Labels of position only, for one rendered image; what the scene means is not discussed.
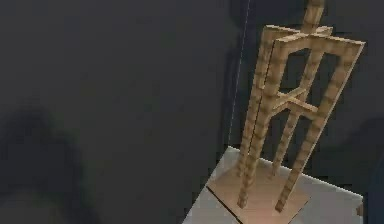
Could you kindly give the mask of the tall wooden frame stand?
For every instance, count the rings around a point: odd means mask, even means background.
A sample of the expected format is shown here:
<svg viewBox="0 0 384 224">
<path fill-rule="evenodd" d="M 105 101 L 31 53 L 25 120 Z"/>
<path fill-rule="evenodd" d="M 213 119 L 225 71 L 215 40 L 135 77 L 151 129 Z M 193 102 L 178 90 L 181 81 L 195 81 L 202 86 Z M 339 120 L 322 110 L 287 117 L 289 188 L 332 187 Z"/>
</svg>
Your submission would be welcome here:
<svg viewBox="0 0 384 224">
<path fill-rule="evenodd" d="M 335 37 L 331 27 L 319 24 L 324 4 L 324 0 L 308 0 L 299 30 L 275 25 L 263 28 L 237 162 L 207 183 L 238 224 L 289 224 L 309 200 L 295 185 L 364 48 L 362 41 Z M 297 88 L 283 93 L 280 86 L 288 58 L 303 49 L 310 54 L 301 81 Z M 338 63 L 315 106 L 307 97 L 326 54 L 336 56 Z M 284 110 L 289 116 L 273 162 L 260 164 L 271 119 Z M 311 124 L 288 177 L 283 179 L 278 172 L 300 117 Z"/>
</svg>

